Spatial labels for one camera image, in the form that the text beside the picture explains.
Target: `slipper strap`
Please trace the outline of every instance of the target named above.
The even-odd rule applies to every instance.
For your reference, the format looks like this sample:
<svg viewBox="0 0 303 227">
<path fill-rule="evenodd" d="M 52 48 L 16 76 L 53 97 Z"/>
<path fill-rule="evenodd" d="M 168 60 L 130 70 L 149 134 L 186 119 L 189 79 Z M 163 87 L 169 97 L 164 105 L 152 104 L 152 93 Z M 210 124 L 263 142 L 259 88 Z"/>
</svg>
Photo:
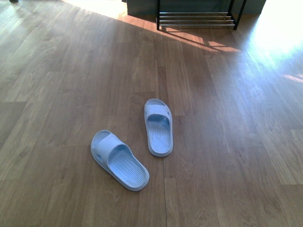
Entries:
<svg viewBox="0 0 303 227">
<path fill-rule="evenodd" d="M 125 144 L 116 135 L 111 133 L 96 145 L 95 151 L 101 157 L 101 161 L 105 165 L 108 165 L 110 153 L 119 145 Z"/>
<path fill-rule="evenodd" d="M 149 118 L 149 116 L 153 114 L 158 114 L 167 118 L 171 118 L 171 116 L 169 115 L 168 108 L 164 105 L 147 105 L 145 107 L 145 114 L 147 118 Z"/>
</svg>

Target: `laminate floor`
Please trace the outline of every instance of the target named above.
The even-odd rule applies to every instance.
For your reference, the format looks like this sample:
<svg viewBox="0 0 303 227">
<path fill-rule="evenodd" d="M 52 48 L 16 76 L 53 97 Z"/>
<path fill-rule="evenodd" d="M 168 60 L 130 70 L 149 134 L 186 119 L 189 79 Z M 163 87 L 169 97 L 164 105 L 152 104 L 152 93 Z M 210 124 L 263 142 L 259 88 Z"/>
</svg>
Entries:
<svg viewBox="0 0 303 227">
<path fill-rule="evenodd" d="M 1 0 L 0 226 L 303 226 L 300 9 L 157 31 L 117 0 Z M 150 98 L 173 115 L 165 158 L 148 151 Z M 148 169 L 140 192 L 93 159 L 102 129 Z"/>
</svg>

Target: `dark wall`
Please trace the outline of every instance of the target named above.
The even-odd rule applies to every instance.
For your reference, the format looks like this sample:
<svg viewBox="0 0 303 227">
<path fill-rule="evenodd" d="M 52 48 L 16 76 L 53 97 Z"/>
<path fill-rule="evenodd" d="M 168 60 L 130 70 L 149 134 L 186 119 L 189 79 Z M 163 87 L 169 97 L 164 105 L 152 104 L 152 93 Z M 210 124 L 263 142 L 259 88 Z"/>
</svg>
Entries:
<svg viewBox="0 0 303 227">
<path fill-rule="evenodd" d="M 244 13 L 260 14 L 266 0 L 247 0 Z M 162 11 L 226 12 L 229 0 L 161 0 Z M 235 0 L 233 12 L 238 13 L 242 0 Z M 127 0 L 129 15 L 156 15 L 156 0 Z"/>
</svg>

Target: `metal shoe rack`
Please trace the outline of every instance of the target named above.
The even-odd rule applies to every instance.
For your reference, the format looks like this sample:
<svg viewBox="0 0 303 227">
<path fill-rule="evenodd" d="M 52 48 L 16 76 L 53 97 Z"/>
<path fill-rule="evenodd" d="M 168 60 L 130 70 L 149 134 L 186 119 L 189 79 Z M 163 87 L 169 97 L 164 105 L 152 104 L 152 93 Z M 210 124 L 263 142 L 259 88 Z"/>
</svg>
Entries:
<svg viewBox="0 0 303 227">
<path fill-rule="evenodd" d="M 233 29 L 238 28 L 245 3 L 243 0 L 240 12 L 237 19 L 232 14 L 234 0 L 231 0 L 227 12 L 162 12 L 161 2 L 157 0 L 157 30 L 161 27 L 220 27 L 233 26 Z"/>
</svg>

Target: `slide sandal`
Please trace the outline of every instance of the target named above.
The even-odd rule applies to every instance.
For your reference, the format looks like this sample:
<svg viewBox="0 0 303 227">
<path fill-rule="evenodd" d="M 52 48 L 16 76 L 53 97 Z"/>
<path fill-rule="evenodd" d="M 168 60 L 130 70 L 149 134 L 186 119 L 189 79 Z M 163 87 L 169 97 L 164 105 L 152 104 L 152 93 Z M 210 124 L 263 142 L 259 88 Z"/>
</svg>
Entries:
<svg viewBox="0 0 303 227">
<path fill-rule="evenodd" d="M 144 107 L 148 148 L 157 157 L 172 152 L 172 116 L 169 107 L 158 99 L 150 99 Z"/>
<path fill-rule="evenodd" d="M 95 161 L 128 190 L 137 192 L 147 185 L 147 169 L 116 135 L 107 130 L 97 132 L 90 149 Z"/>
</svg>

